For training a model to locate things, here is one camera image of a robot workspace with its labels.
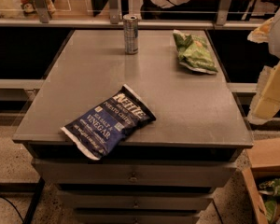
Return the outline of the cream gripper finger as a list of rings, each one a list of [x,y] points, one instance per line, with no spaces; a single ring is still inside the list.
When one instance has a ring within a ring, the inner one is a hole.
[[[272,22],[273,18],[269,18],[268,20],[266,20],[261,26],[250,32],[247,40],[258,44],[268,43],[269,34],[272,28]]]
[[[247,120],[262,125],[271,120],[280,110],[280,61],[274,67],[264,66],[259,74]]]

